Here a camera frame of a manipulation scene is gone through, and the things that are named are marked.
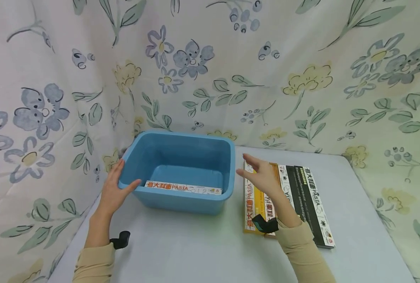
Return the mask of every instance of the beige sleeve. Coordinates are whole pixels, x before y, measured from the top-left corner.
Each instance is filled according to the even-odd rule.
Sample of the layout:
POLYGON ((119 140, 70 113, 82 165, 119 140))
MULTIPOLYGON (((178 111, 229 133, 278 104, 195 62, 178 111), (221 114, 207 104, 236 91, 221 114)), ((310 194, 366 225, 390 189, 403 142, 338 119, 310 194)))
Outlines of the beige sleeve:
POLYGON ((112 243, 104 247, 83 248, 73 275, 73 283, 109 283, 114 267, 112 243))
POLYGON ((315 245, 308 223, 287 228, 278 219, 276 232, 282 250, 289 258, 299 283, 335 283, 336 280, 315 245))

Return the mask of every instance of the right hand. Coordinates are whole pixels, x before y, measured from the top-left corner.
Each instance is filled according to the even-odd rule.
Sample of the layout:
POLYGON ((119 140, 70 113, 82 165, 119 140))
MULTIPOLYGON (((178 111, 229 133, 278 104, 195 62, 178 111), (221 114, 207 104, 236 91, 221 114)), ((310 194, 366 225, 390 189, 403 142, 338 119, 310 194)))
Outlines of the right hand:
POLYGON ((237 169, 237 174, 251 181, 259 190, 266 193, 271 199, 283 196, 281 185, 276 179, 273 167, 267 161, 260 160, 249 154, 243 154, 243 159, 251 165, 256 173, 249 173, 243 169, 237 169))
POLYGON ((108 178, 101 191, 100 203, 96 210, 98 215, 103 214, 111 217, 114 212, 122 206, 126 197, 141 183, 141 180, 137 179, 123 190, 118 187, 119 178, 124 165, 125 161, 120 159, 117 164, 112 167, 111 172, 109 172, 108 178))

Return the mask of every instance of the blue plastic bin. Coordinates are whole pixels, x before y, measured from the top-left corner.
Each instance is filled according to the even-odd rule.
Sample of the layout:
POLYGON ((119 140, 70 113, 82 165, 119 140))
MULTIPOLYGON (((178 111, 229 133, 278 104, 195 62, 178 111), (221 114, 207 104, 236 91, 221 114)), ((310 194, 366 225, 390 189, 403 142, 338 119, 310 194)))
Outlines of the blue plastic bin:
POLYGON ((141 179, 133 193, 149 208, 216 215, 234 190, 235 147, 226 138, 147 131, 122 158, 119 187, 141 179), (215 196, 144 187, 147 180, 218 187, 223 192, 215 196))

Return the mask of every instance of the stack of pasta boxes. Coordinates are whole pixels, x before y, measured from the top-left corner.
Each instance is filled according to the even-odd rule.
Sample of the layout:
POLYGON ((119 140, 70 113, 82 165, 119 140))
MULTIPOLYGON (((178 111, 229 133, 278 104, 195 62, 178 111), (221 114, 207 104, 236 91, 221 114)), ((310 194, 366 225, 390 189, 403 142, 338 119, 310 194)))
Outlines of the stack of pasta boxes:
MULTIPOLYGON (((289 199, 297 215, 307 222, 314 234, 317 247, 334 248, 335 243, 326 214, 323 210, 320 195, 314 182, 314 176, 308 167, 288 166, 270 163, 275 170, 276 179, 285 196, 289 199)), ((245 162, 245 170, 255 173, 252 166, 245 162)), ((261 214, 266 221, 276 217, 270 198, 245 179, 245 230, 247 233, 263 235, 252 222, 252 218, 261 214)), ((275 238, 275 233, 264 234, 275 238)))

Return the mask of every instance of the forearm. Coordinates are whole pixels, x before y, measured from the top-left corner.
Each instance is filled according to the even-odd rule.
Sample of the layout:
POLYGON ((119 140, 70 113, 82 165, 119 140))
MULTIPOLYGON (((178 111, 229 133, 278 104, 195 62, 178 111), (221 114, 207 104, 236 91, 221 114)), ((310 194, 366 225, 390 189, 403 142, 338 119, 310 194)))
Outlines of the forearm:
POLYGON ((90 217, 86 243, 76 263, 73 283, 109 283, 115 252, 109 243, 111 218, 112 214, 99 209, 90 217))
POLYGON ((300 220, 282 191, 270 199, 279 219, 276 236, 299 283, 334 283, 332 272, 312 240, 314 236, 308 224, 300 220))
POLYGON ((109 224, 112 214, 97 210, 90 217, 84 248, 103 247, 109 244, 109 224))

